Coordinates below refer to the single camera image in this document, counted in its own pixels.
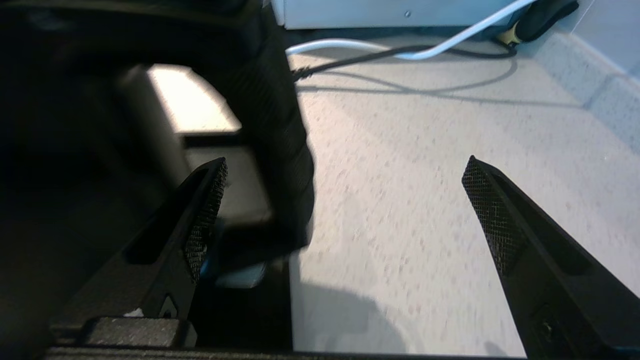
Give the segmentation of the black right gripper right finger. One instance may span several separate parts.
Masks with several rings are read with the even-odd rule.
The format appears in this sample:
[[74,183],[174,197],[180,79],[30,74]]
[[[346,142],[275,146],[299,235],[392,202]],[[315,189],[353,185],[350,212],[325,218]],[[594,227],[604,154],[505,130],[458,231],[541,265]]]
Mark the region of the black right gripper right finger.
[[640,300],[502,171],[471,156],[462,186],[530,359],[637,360]]

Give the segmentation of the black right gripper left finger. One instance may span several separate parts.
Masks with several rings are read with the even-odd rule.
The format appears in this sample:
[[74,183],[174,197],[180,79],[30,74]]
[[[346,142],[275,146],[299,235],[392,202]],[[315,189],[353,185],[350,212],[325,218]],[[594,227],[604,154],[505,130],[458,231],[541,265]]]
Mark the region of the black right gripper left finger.
[[100,317],[162,316],[170,299],[185,317],[207,254],[205,231],[217,220],[227,161],[197,167],[158,208],[136,237],[74,295],[57,322]]

